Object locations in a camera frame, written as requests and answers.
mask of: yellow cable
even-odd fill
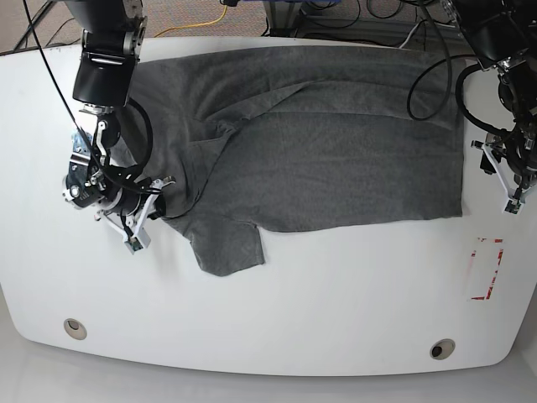
[[[207,23],[198,23],[198,24],[190,24],[190,25],[183,25],[181,27],[172,27],[172,28],[168,28],[168,29],[165,29],[164,31],[161,31],[159,32],[158,34],[156,34],[154,37],[155,38],[158,38],[159,36],[162,36],[170,31],[176,31],[178,29],[186,29],[186,28],[198,28],[198,27],[206,27],[207,25],[213,25],[213,24],[216,24],[216,23],[219,23],[220,21],[222,21],[222,19],[224,17],[226,17],[226,13],[227,13],[227,6],[224,6],[224,12],[222,13],[222,15],[218,18],[218,19],[215,19],[214,21],[209,21]]]

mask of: black cable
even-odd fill
[[[401,10],[403,9],[403,6],[404,6],[403,2],[399,2],[399,6],[397,7],[397,9],[393,13],[388,14],[388,15],[378,15],[373,11],[373,8],[371,7],[371,1],[372,0],[366,0],[366,8],[368,9],[368,11],[369,11],[369,13],[371,15],[373,15],[375,18],[378,18],[378,19],[393,18],[393,17],[395,17],[397,14],[399,14],[401,12]]]
[[[126,185],[124,183],[120,183],[115,178],[111,177],[104,170],[104,168],[101,165],[101,162],[99,161],[99,159],[95,155],[95,152],[93,151],[93,148],[91,147],[91,142],[87,138],[86,132],[84,132],[84,130],[82,130],[82,128],[76,122],[75,116],[73,115],[73,112],[70,110],[69,105],[67,104],[67,101],[65,100],[64,95],[61,92],[60,86],[58,86],[58,82],[56,81],[56,79],[54,77],[54,74],[52,73],[52,70],[50,69],[49,62],[47,61],[47,58],[44,56],[43,47],[41,46],[41,43],[39,42],[39,38],[37,37],[37,33],[35,32],[34,23],[32,22],[32,17],[30,16],[30,11],[28,10],[28,4],[26,3],[26,0],[23,0],[23,5],[24,5],[24,12],[26,12],[26,18],[27,18],[29,26],[30,26],[30,30],[32,32],[32,35],[34,36],[34,40],[35,40],[35,43],[37,45],[38,51],[41,54],[41,58],[43,59],[44,66],[46,67],[47,71],[49,72],[50,79],[52,80],[52,83],[54,84],[54,87],[55,87],[56,91],[58,92],[58,95],[60,96],[61,101],[63,102],[63,104],[65,106],[65,109],[69,113],[70,119],[72,120],[73,124],[75,124],[76,130],[78,131],[79,135],[81,136],[82,141],[84,141],[84,144],[88,148],[88,151],[90,152],[91,157],[95,161],[96,165],[99,167],[99,169],[101,169],[102,174],[111,183],[113,183],[114,185],[122,187],[122,188],[124,188],[124,189],[126,189],[128,191],[132,191],[132,192],[137,193],[137,194],[145,194],[145,195],[157,194],[157,195],[160,195],[162,193],[162,191],[159,190],[159,189],[154,189],[154,188],[151,188],[151,187],[148,188],[148,189],[143,189],[143,188],[140,188],[140,187],[137,188],[135,186],[129,186],[129,185]]]
[[[435,31],[435,35],[438,37],[438,39],[441,42],[441,47],[442,47],[442,50],[444,52],[444,55],[446,56],[446,64],[447,64],[446,91],[444,92],[444,97],[442,98],[442,101],[441,101],[440,105],[438,106],[438,108],[433,113],[431,113],[429,116],[417,117],[412,113],[412,109],[410,107],[409,99],[407,100],[407,112],[408,112],[409,116],[413,120],[416,120],[418,122],[423,122],[425,120],[429,120],[429,119],[433,118],[438,113],[440,113],[442,111],[442,109],[444,109],[444,107],[449,102],[450,96],[451,96],[451,84],[453,83],[453,65],[451,63],[450,51],[449,51],[449,49],[447,49],[447,44],[444,41],[444,38],[442,37],[442,34],[441,34],[440,30],[436,26],[435,21],[433,21],[433,18],[430,16],[429,11],[427,10],[427,7],[425,6],[424,0],[416,0],[416,1],[420,5],[421,12],[425,15],[425,18],[427,19],[429,24],[432,26],[433,31]],[[411,91],[414,90],[414,88],[417,85],[417,82],[419,82],[419,80],[416,80],[416,82],[413,84],[413,86],[411,88]]]
[[[400,2],[402,3],[405,3],[405,4],[409,4],[410,6],[414,6],[414,7],[419,7],[420,6],[420,2],[418,2],[418,0],[416,1],[412,1],[412,0],[399,0]],[[431,4],[433,3],[436,3],[438,2],[439,0],[428,0],[427,2],[424,2],[425,3],[425,6],[426,7],[429,7]]]
[[[339,3],[329,2],[326,6],[320,6],[319,4],[313,3],[313,2],[306,2],[306,4],[310,6],[311,8],[313,8],[314,10],[322,11],[322,10],[327,10],[328,8],[335,7]]]
[[[41,6],[41,8],[38,10],[38,12],[34,15],[33,18],[29,20],[29,25],[24,31],[23,36],[18,40],[17,44],[13,48],[13,50],[18,50],[23,44],[25,40],[28,40],[28,36],[30,35],[30,32],[32,31],[32,27],[30,27],[30,24],[32,24],[33,27],[37,27],[41,20],[49,13],[49,11],[56,5],[56,2],[44,2],[44,4]]]
[[[464,104],[464,95],[463,95],[464,81],[468,78],[469,75],[480,70],[481,70],[481,65],[479,63],[476,63],[475,65],[470,65],[469,67],[467,67],[461,72],[455,84],[456,104],[461,110],[462,115],[464,115],[464,117],[468,119],[470,123],[474,124],[475,126],[478,126],[480,129],[488,133],[492,133],[496,136],[499,136],[501,139],[503,139],[508,134],[507,130],[495,128],[493,125],[485,123],[482,120],[476,118],[470,113],[470,111],[468,111],[466,105]]]
[[[141,173],[143,168],[145,168],[145,166],[148,164],[151,154],[153,153],[153,128],[151,127],[151,120],[149,119],[148,113],[145,112],[145,109],[143,109],[139,103],[130,98],[128,100],[128,104],[138,111],[138,113],[142,116],[143,124],[145,125],[145,155],[143,156],[142,162],[138,164],[138,168],[140,169]]]
[[[473,58],[473,59],[476,59],[477,56],[475,55],[455,55],[455,56],[452,56],[451,59],[454,60],[454,59],[466,59],[466,58]],[[431,65],[430,67],[428,67],[427,69],[425,69],[419,76],[418,78],[416,78],[416,80],[414,81],[414,83],[412,84],[412,86],[410,87],[410,90],[409,90],[409,95],[407,96],[406,98],[406,111],[407,113],[409,114],[409,116],[413,116],[414,114],[412,113],[412,110],[411,110],[411,106],[410,106],[410,103],[412,102],[412,95],[414,94],[414,90],[416,89],[416,87],[418,86],[418,84],[420,84],[420,81],[423,80],[423,78],[425,76],[427,76],[431,71],[433,71],[436,67],[438,67],[439,65],[443,65],[444,63],[446,63],[447,60],[446,59],[442,59],[440,61],[437,61],[434,65]]]
[[[437,19],[434,19],[434,18],[433,18],[433,21],[435,21],[437,24],[440,24],[440,25],[450,25],[450,26],[452,26],[453,28],[455,28],[455,25],[453,25],[453,24],[451,23],[451,21],[447,21],[446,23],[443,23],[443,22],[438,21]]]
[[[360,19],[360,16],[362,15],[362,5],[360,4],[360,0],[356,0],[356,3],[358,5],[358,15],[356,16],[356,18],[351,23],[342,25],[340,27],[337,27],[337,26],[335,27],[333,25],[324,25],[324,24],[318,23],[314,19],[311,19],[310,16],[305,14],[304,11],[302,11],[302,10],[300,10],[300,11],[302,12],[302,15],[308,21],[310,21],[312,24],[318,25],[318,26],[320,26],[322,28],[328,28],[328,29],[344,29],[344,28],[349,28],[349,27],[353,26],[355,23],[357,23],[358,20]]]
[[[267,32],[269,31],[270,27],[269,27],[269,18],[265,18],[265,22],[267,23],[267,28],[263,31],[262,34],[260,34],[259,36],[266,36],[267,35]]]
[[[47,46],[49,46],[52,43],[52,39],[54,39],[56,35],[60,33],[61,29],[64,28],[69,22],[74,21],[74,20],[75,20],[74,18],[69,18],[62,25],[60,25],[60,27],[56,30],[56,32],[54,32],[54,34],[50,37],[49,41],[46,43],[44,47],[46,48]]]
[[[132,238],[134,236],[133,230],[128,227],[127,225],[127,218],[123,215],[123,211],[119,214],[119,219],[121,220],[121,224],[123,225],[123,231],[127,234],[129,238]]]

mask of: metal grommet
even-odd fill
[[[76,319],[65,319],[64,329],[75,340],[84,340],[87,336],[86,328]]]
[[[431,347],[429,354],[432,359],[442,360],[447,359],[453,353],[453,350],[455,350],[455,342],[445,338]]]

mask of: table surface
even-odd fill
[[[148,39],[142,61],[299,44],[336,45]],[[45,53],[77,109],[70,93],[80,48]],[[467,105],[478,117],[512,124],[493,72],[474,75],[466,87]],[[537,196],[518,216],[501,213],[502,188],[479,170],[481,153],[470,148],[484,132],[471,124],[463,217],[311,233],[261,230],[267,264],[218,278],[199,270],[189,243],[161,221],[146,227],[150,248],[132,256],[113,230],[93,221],[92,208],[77,211],[62,200],[73,126],[38,53],[0,58],[0,88],[7,151],[0,163],[6,189],[0,284],[23,337],[142,363],[312,376],[485,366],[511,349],[537,283]],[[493,293],[473,300],[489,286],[498,248],[503,258]],[[480,259],[471,264],[475,250]],[[67,318],[85,325],[86,340],[65,333]],[[432,359],[430,348],[445,338],[455,341],[454,353]]]

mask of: t-shirt sleeve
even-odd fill
[[[190,240],[200,268],[218,276],[264,264],[256,225],[231,218],[186,214],[165,221]]]

